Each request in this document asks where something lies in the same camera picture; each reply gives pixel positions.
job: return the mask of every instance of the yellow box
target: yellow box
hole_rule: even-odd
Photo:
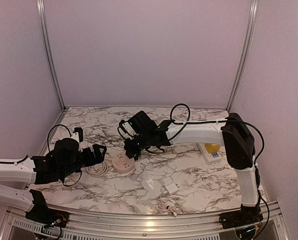
[[[204,145],[204,147],[205,147],[205,149],[207,149],[207,152],[208,152],[209,154],[214,154],[214,153],[218,152],[219,149],[220,149],[220,145],[218,145],[218,144],[213,144],[213,143],[206,143],[206,144]]]

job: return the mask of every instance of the black bracket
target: black bracket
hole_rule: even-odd
[[[25,213],[25,218],[33,220],[44,225],[51,225],[58,219],[61,222],[58,225],[65,228],[68,222],[69,213],[66,211],[55,210],[47,207],[46,200],[40,191],[31,189],[30,193],[33,197],[33,208]]]
[[[256,214],[252,211],[243,213],[242,210],[237,210],[221,213],[219,222],[222,224],[223,229],[231,229],[258,223],[258,219],[260,221],[264,219],[260,210]]]

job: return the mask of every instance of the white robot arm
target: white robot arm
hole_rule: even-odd
[[[26,156],[23,159],[0,159],[0,182],[47,184],[61,180],[72,173],[82,173],[81,168],[102,163],[107,148],[98,144],[82,149],[83,130],[76,127],[70,137],[58,140],[46,156]],[[67,212],[47,207],[40,191],[19,190],[0,184],[0,204],[26,212],[26,218],[44,224],[53,224]],[[66,221],[61,219],[61,227]]]
[[[234,168],[241,190],[241,210],[220,216],[224,228],[243,226],[263,219],[260,211],[260,176],[255,163],[255,139],[237,113],[216,120],[176,123],[172,119],[157,125],[140,111],[119,123],[130,138],[124,149],[129,158],[137,159],[142,150],[183,143],[218,144],[225,147],[227,161]]]

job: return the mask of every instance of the white power strip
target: white power strip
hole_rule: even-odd
[[[205,163],[208,165],[220,163],[221,159],[223,158],[219,152],[210,154],[204,145],[201,146],[199,143],[197,143],[197,146],[201,155],[203,156],[203,159],[205,160]]]

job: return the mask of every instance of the marble tabletop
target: marble tabletop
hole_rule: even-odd
[[[160,195],[164,186],[175,183],[178,192],[163,197],[170,206],[178,206],[178,214],[203,213],[239,208],[241,192],[234,170],[228,165],[224,147],[223,158],[216,165],[207,165],[196,144],[175,144],[164,147],[165,153],[151,154],[143,151],[135,168],[129,173],[116,172],[111,164],[112,158],[124,153],[124,141],[117,131],[118,123],[127,120],[144,110],[159,124],[169,118],[171,108],[167,107],[71,107],[61,124],[70,130],[82,127],[83,148],[93,144],[107,146],[105,161],[108,173],[103,177],[93,177],[85,169],[80,181],[71,187],[54,182],[31,185],[30,188],[42,191],[48,204],[97,212],[124,214],[170,214],[159,208]],[[226,117],[225,110],[192,109],[191,119],[218,119]],[[176,109],[177,120],[186,119],[185,109]],[[68,132],[59,127],[51,141],[67,137]],[[79,173],[66,179],[66,184],[74,183]],[[262,186],[262,196],[266,199]]]

